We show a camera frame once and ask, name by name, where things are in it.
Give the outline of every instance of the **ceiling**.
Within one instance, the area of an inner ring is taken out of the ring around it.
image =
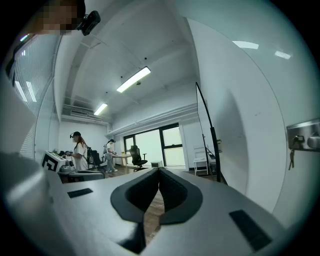
[[[100,116],[112,122],[142,98],[199,77],[189,25],[172,0],[114,0],[100,8],[101,22],[82,38],[72,61],[65,105],[94,112],[106,103]],[[117,91],[145,66],[151,73],[140,85]]]

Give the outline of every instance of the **white box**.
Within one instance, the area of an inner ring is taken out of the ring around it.
[[[154,161],[151,162],[151,167],[156,168],[156,167],[163,167],[164,165],[162,164],[162,161]]]

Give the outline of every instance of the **white shirt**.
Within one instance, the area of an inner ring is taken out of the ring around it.
[[[79,171],[88,170],[89,166],[87,163],[87,157],[88,157],[87,147],[86,146],[83,147],[82,144],[79,143],[74,149],[73,153],[82,155],[81,158],[74,158],[75,169]]]

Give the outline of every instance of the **camera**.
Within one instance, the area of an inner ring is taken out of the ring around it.
[[[100,15],[96,10],[93,10],[89,15],[85,15],[81,24],[76,28],[81,30],[84,36],[90,34],[90,32],[101,21]]]

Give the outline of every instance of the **gray surface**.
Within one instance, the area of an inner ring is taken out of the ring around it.
[[[184,224],[161,226],[141,255],[249,255],[254,251],[229,216],[236,210],[247,212],[272,239],[283,234],[283,227],[271,214],[235,189],[183,171],[170,171],[201,190],[202,206]]]
[[[103,180],[62,184],[49,172],[54,210],[78,255],[134,255],[116,243],[129,237],[136,224],[122,220],[110,203],[112,191],[152,169]],[[186,223],[163,225],[143,256],[248,255],[253,250],[229,212],[246,211],[272,238],[283,234],[275,218],[235,189],[181,170],[170,170],[200,188],[203,204]],[[90,188],[93,193],[70,199],[67,192]]]
[[[77,255],[133,255],[116,243],[128,238],[136,224],[120,218],[110,203],[110,195],[116,187],[144,172],[67,184],[62,184],[57,173],[47,172],[54,211]],[[75,198],[67,194],[86,188],[93,192]]]

